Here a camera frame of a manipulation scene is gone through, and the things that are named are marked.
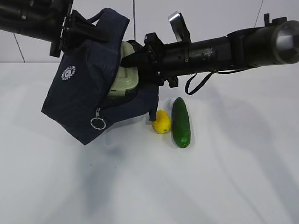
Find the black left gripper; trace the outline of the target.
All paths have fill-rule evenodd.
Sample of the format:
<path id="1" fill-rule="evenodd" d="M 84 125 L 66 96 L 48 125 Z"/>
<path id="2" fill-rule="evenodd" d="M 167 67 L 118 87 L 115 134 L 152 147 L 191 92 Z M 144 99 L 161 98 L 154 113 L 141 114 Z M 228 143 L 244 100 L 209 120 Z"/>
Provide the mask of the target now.
<path id="1" fill-rule="evenodd" d="M 97 16 L 90 19 L 85 18 L 77 10 L 72 10 L 73 0 L 53 0 L 50 11 L 54 14 L 54 39 L 51 40 L 50 56 L 60 57 L 63 43 L 63 32 L 65 22 L 71 15 L 71 24 L 67 28 L 67 40 L 80 42 L 93 40 L 96 42 L 108 42 L 109 35 L 104 31 L 98 30 L 93 24 L 98 20 Z"/>

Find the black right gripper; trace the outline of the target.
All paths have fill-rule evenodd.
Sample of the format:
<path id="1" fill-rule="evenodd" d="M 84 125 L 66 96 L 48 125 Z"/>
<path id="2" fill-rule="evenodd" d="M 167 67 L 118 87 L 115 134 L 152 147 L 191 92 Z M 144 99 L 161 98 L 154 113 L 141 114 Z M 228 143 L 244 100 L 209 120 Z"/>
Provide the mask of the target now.
<path id="1" fill-rule="evenodd" d="M 166 74 L 166 51 L 179 46 L 178 42 L 164 44 L 156 33 L 149 33 L 144 38 L 144 53 L 133 53 L 121 60 L 121 67 L 140 67 L 140 81 L 163 86 L 165 81 L 170 88 L 178 87 L 178 76 Z"/>

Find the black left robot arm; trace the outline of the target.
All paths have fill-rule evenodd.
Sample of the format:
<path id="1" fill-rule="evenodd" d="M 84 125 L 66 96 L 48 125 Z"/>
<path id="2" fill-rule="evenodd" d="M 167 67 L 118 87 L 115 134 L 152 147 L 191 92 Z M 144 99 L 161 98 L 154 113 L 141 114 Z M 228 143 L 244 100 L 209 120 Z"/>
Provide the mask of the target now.
<path id="1" fill-rule="evenodd" d="M 60 57 L 85 40 L 108 42 L 109 35 L 96 28 L 100 15 L 84 18 L 72 0 L 2 0 L 0 29 L 51 43 L 50 56 Z"/>

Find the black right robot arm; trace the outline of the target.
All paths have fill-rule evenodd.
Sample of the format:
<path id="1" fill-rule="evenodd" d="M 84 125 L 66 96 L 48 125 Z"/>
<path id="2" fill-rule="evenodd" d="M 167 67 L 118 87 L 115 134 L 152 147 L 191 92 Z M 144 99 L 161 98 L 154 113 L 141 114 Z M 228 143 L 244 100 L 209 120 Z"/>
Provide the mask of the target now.
<path id="1" fill-rule="evenodd" d="M 299 61 L 299 23 L 286 17 L 264 15 L 262 27 L 246 28 L 226 36 L 192 42 L 181 13 L 169 17 L 176 42 L 164 44 L 155 33 L 146 34 L 144 46 L 122 59 L 141 77 L 159 85 L 178 87 L 178 78 L 202 72 L 229 74 L 262 66 Z"/>

